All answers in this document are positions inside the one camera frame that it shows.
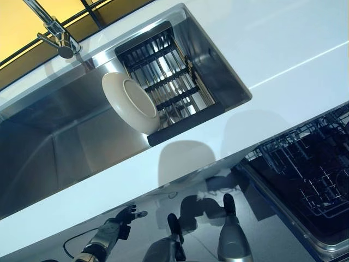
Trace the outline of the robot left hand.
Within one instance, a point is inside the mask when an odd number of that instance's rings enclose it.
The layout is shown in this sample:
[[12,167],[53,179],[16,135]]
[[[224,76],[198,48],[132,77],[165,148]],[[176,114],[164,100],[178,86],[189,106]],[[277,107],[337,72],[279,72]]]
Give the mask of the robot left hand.
[[121,225],[128,225],[133,220],[143,218],[148,215],[147,211],[137,212],[137,206],[135,204],[130,205],[122,209],[116,216],[115,222]]

